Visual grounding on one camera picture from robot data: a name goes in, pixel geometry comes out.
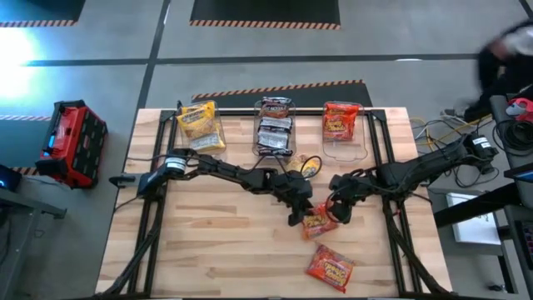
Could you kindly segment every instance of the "person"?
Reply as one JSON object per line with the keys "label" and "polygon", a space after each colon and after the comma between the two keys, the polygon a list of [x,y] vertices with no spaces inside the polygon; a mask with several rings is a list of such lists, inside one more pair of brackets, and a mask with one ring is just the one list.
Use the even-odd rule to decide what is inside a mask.
{"label": "person", "polygon": [[[500,67],[505,71],[498,77]],[[489,42],[477,55],[477,72],[482,93],[467,109],[445,109],[442,115],[472,122],[492,113],[494,95],[519,93],[517,98],[533,100],[533,19],[509,28]]]}

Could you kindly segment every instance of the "black pants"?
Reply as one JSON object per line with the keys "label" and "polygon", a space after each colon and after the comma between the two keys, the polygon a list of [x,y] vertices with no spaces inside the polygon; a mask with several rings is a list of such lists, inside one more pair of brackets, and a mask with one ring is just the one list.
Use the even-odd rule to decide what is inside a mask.
{"label": "black pants", "polygon": [[[525,26],[533,26],[533,21],[527,20],[507,30],[502,36]],[[498,77],[497,73],[501,66],[505,66],[506,71]],[[517,54],[506,61],[501,61],[492,54],[489,45],[487,45],[477,56],[477,72],[482,93],[478,102],[466,109],[465,121],[467,122],[475,121],[492,113],[489,101],[492,96],[518,93],[522,88],[532,84],[533,57]],[[527,88],[516,97],[533,100],[533,87]]]}

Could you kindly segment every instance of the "red tool case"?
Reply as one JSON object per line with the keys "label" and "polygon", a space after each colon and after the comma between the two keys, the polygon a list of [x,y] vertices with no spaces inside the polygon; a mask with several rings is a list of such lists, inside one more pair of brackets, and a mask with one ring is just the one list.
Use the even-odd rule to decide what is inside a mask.
{"label": "red tool case", "polygon": [[98,182],[107,125],[83,100],[54,106],[37,170],[71,188],[92,188]]}

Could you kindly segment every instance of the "black metal frame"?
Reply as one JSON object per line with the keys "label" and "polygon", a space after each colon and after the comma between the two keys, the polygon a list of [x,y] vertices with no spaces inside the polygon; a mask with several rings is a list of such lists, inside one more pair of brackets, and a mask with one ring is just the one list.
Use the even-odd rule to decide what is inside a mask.
{"label": "black metal frame", "polygon": [[[159,155],[161,152],[161,146],[162,146],[162,139],[165,131],[166,122],[171,119],[172,125],[171,125],[171,131],[170,131],[170,137],[168,141],[167,151],[170,151],[173,149],[176,139],[176,132],[177,132],[177,121],[175,118],[172,118],[174,116],[176,111],[173,110],[163,110],[161,111],[161,115],[159,118],[159,125],[157,128],[157,135],[156,135],[156,142],[155,147],[153,151],[153,156]],[[249,110],[241,110],[241,109],[221,109],[220,115],[221,116],[253,116],[254,112],[253,109]],[[310,109],[310,110],[304,110],[304,111],[298,111],[296,112],[296,115],[298,116],[321,116],[322,110],[321,109]],[[392,149],[392,142],[391,142],[391,136],[389,133],[387,121],[386,121],[386,114],[384,110],[366,110],[364,111],[364,116],[368,120],[369,129],[370,129],[370,137],[371,137],[371,145],[374,152],[374,158],[376,160],[376,165],[383,164],[383,161],[381,159],[381,150],[379,148],[379,141],[377,138],[377,130],[375,121],[378,121],[381,125],[381,130],[383,134],[383,139],[385,141],[385,150],[386,150],[386,157],[388,162],[394,162],[394,152]],[[152,162],[151,165],[151,171],[154,171],[157,168],[157,161]],[[152,285],[153,285],[153,277],[155,273],[155,265],[157,261],[157,248],[159,244],[159,234],[162,227],[162,216],[165,206],[165,197],[167,195],[167,185],[162,188],[162,191],[159,195],[155,198],[146,199],[144,202],[144,205],[142,207],[142,215],[141,215],[141,221],[139,224],[139,232],[137,235],[137,244],[135,247],[135,253],[133,255],[132,260],[130,263],[126,266],[125,270],[122,272],[122,274],[117,278],[117,281],[111,286],[106,292],[95,295],[90,298],[85,299],[146,299],[151,298],[152,294]],[[157,204],[157,210],[156,210],[156,217],[154,219],[152,228],[147,234],[147,224],[148,224],[148,218],[150,216],[150,209],[152,203],[155,202]],[[384,207],[384,211],[391,211],[391,201],[390,199],[387,199],[385,197],[382,198],[382,204]],[[402,209],[403,207],[399,207],[401,210],[400,213],[400,225],[401,225],[401,232],[406,239],[407,244],[412,249],[413,243],[411,238],[411,231],[409,229],[409,223],[407,220],[407,215],[405,209]],[[396,276],[396,285],[398,286],[398,293],[399,298],[415,298],[415,299],[455,299],[455,300],[468,300],[468,299],[482,299],[477,297],[462,297],[457,296],[453,294],[429,294],[429,293],[423,293],[422,287],[421,287],[421,281],[420,276],[417,274],[416,270],[410,263],[410,271],[411,271],[411,280],[413,282],[413,289],[414,292],[407,292],[406,290],[406,283],[403,276],[403,268],[401,266],[401,258],[400,253],[398,250],[397,243],[391,238],[391,232],[390,228],[387,226],[387,233],[389,235],[389,243],[391,248],[391,258],[392,258],[392,266],[394,267],[394,273]],[[148,248],[150,248],[149,258],[147,261],[147,274],[145,279],[145,284],[143,287],[142,292],[137,292],[137,281],[138,281],[138,268],[140,265],[140,262],[146,252],[148,251]],[[121,284],[117,284],[118,279],[121,279]],[[129,282],[127,293],[120,294],[121,290],[124,288],[126,283]],[[357,297],[352,299],[364,299],[363,297]]]}

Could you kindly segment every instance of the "red snack bag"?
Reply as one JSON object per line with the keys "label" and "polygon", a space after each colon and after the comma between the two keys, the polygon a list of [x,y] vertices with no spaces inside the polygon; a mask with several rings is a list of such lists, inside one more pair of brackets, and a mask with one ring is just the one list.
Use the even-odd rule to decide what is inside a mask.
{"label": "red snack bag", "polygon": [[314,207],[311,212],[312,216],[305,216],[303,218],[303,238],[312,239],[316,238],[323,233],[327,233],[330,230],[338,228],[339,225],[326,215],[326,204],[323,203],[318,207]]}
{"label": "red snack bag", "polygon": [[323,123],[324,138],[352,140],[358,112],[359,105],[356,104],[326,103]]}
{"label": "red snack bag", "polygon": [[355,265],[350,258],[319,245],[306,273],[346,293],[346,285]]}

